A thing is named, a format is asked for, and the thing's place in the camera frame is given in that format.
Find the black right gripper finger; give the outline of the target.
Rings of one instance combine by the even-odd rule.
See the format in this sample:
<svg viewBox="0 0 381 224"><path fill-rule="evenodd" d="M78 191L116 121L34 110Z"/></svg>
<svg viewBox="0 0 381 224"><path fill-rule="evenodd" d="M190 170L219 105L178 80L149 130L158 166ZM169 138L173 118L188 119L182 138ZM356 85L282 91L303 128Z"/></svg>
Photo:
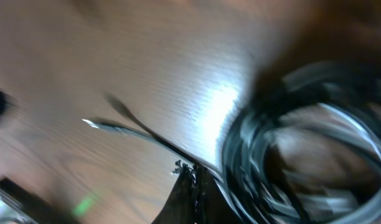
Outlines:
<svg viewBox="0 0 381 224"><path fill-rule="evenodd" d="M152 224L238 224L213 175L180 160L172 171L178 176L170 195Z"/></svg>

